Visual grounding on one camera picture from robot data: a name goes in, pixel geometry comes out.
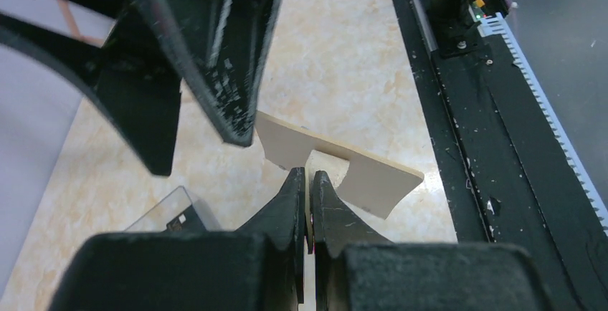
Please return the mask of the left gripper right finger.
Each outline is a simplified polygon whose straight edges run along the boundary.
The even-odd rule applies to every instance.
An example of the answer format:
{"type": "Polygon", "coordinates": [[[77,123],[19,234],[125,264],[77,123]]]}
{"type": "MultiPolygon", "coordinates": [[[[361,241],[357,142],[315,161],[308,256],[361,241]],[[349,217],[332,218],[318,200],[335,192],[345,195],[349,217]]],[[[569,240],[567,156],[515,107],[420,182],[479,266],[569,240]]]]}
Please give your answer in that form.
{"type": "Polygon", "coordinates": [[[311,187],[318,310],[553,310],[531,258],[512,244],[394,243],[311,187]]]}

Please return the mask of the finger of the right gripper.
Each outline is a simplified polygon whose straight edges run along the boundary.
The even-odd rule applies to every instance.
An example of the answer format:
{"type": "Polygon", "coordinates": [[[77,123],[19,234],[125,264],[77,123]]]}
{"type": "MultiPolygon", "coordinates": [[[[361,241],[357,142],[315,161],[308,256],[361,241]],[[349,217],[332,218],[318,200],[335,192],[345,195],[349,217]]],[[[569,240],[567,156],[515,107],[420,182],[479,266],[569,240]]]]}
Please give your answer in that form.
{"type": "Polygon", "coordinates": [[[252,144],[282,0],[129,0],[225,143],[252,144]]]}
{"type": "Polygon", "coordinates": [[[148,171],[170,176],[181,78],[135,9],[101,47],[1,15],[1,43],[46,65],[86,96],[148,171]]]}

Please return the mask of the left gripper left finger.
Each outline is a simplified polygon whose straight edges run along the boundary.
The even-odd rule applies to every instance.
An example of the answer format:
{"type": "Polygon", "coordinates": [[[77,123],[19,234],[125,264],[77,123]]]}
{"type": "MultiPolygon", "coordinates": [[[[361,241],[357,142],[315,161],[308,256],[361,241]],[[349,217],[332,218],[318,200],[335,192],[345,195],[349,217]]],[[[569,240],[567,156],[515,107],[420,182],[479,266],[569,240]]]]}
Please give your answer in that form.
{"type": "Polygon", "coordinates": [[[77,251],[51,310],[296,310],[303,301],[305,177],[234,231],[109,232],[77,251]]]}

